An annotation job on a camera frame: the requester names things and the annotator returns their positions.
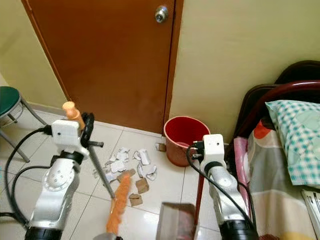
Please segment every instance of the pillow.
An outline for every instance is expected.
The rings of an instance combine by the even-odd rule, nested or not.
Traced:
[[[265,103],[287,158],[293,185],[320,185],[320,104]]]

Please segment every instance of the bed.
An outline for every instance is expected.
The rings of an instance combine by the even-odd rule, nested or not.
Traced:
[[[320,81],[264,84],[245,95],[233,141],[225,151],[229,171],[250,188],[262,239],[316,239],[301,196],[292,185],[286,155],[265,102],[293,100],[320,103]],[[241,194],[249,206],[246,192]]]

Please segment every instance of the stool seat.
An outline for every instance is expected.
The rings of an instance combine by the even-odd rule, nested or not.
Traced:
[[[0,86],[0,116],[9,112],[19,101],[20,93],[10,86]]]

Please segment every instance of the red plastic bucket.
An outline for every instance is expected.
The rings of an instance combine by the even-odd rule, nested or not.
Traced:
[[[194,141],[201,141],[204,135],[210,134],[209,128],[201,121],[188,117],[176,116],[164,125],[166,137],[166,155],[170,162],[179,167],[187,167],[187,148]]]

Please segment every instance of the broom handle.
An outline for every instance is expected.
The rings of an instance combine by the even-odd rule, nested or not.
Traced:
[[[116,197],[114,191],[112,190],[107,178],[106,178],[106,175],[100,165],[100,162],[99,162],[99,159],[98,159],[98,156],[94,150],[94,147],[93,146],[89,146],[88,147],[88,150],[90,152],[90,158],[92,160],[92,163],[97,171],[97,173],[99,174],[104,186],[106,187],[106,189],[108,190],[109,194],[110,194],[110,197],[112,199],[114,199]]]

